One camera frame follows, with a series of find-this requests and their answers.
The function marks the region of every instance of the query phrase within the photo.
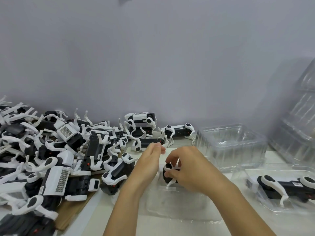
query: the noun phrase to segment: hand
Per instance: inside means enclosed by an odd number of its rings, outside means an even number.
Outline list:
[[[138,159],[125,185],[131,185],[143,194],[157,174],[161,154],[165,154],[165,147],[160,143],[151,143]]]
[[[195,146],[177,148],[169,154],[165,162],[176,166],[178,159],[181,170],[170,170],[164,175],[175,178],[189,191],[201,192],[211,197],[216,190],[231,183]]]

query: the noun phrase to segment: stacked plastic containers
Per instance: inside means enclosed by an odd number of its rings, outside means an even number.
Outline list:
[[[242,124],[199,128],[195,146],[214,158],[222,172],[233,170],[240,163],[263,163],[266,138]]]
[[[270,143],[288,163],[315,166],[315,59],[302,74]]]

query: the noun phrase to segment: white wall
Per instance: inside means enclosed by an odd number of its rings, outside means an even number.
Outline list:
[[[315,53],[315,0],[0,0],[0,95],[40,110],[266,129]]]

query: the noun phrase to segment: forearm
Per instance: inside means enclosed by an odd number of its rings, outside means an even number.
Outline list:
[[[232,182],[223,182],[216,192],[209,192],[232,236],[271,236],[274,232],[243,197]]]
[[[103,236],[136,235],[140,197],[139,191],[127,182],[124,184]]]

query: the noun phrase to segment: pile of robot dogs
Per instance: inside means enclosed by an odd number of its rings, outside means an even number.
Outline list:
[[[138,152],[152,142],[169,147],[176,137],[195,141],[189,123],[158,128],[161,136],[153,138],[154,113],[127,114],[119,127],[93,124],[87,113],[84,120],[77,110],[73,119],[63,111],[37,116],[34,108],[0,99],[0,205],[12,207],[0,221],[0,235],[53,235],[62,200],[83,201],[99,188],[116,194],[135,165],[128,153],[118,157],[129,140]]]

